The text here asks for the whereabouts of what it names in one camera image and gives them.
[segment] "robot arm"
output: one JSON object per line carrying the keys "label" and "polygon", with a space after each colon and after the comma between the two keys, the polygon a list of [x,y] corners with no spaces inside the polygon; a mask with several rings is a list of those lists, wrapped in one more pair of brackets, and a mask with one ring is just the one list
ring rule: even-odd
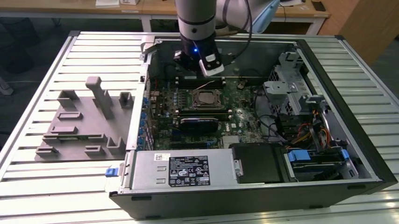
{"label": "robot arm", "polygon": [[182,49],[174,61],[209,77],[224,70],[214,43],[216,0],[176,0]]}
{"label": "robot arm", "polygon": [[204,77],[224,70],[221,55],[214,43],[214,25],[230,26],[262,33],[274,15],[280,0],[174,0],[177,9],[181,51],[174,62],[186,70],[201,72]]}

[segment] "aluminum extrusion table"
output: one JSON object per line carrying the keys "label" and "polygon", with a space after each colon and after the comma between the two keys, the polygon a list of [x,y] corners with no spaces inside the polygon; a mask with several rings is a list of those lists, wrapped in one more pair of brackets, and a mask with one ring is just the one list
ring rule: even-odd
{"label": "aluminum extrusion table", "polygon": [[[399,185],[372,195],[354,196],[324,209],[272,211],[212,217],[136,221],[107,199],[105,169],[121,161],[34,162],[62,89],[78,96],[87,76],[99,76],[113,96],[142,93],[141,43],[170,33],[74,32],[54,59],[42,83],[0,153],[1,223],[205,224],[205,223],[397,223]],[[332,82],[399,178],[399,101],[344,40],[333,36],[253,35],[305,39]]]}

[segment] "circuit board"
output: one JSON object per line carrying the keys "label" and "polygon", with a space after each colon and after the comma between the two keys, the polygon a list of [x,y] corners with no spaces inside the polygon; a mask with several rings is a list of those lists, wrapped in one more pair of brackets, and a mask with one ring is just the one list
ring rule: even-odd
{"label": "circuit board", "polygon": [[[224,148],[224,136],[237,136],[238,142],[264,141],[252,108],[253,92],[249,86],[238,90],[238,82],[238,79],[225,79],[222,89],[205,90],[180,89],[172,82],[158,82],[161,89],[152,91],[154,150]],[[176,126],[181,119],[176,111],[186,110],[197,111],[189,117],[218,118],[217,130],[201,134],[181,131]]]}

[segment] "cpu socket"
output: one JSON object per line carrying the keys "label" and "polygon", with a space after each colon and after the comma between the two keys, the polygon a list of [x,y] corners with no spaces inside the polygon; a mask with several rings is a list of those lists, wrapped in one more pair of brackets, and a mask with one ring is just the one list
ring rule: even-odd
{"label": "cpu socket", "polygon": [[220,101],[218,90],[193,90],[192,91],[192,108],[197,110],[221,109],[224,106]]}

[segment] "power supply label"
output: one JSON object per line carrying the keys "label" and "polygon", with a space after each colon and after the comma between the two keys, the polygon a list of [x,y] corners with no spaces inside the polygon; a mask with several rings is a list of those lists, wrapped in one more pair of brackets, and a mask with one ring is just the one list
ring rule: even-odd
{"label": "power supply label", "polygon": [[169,186],[210,185],[208,156],[169,158]]}

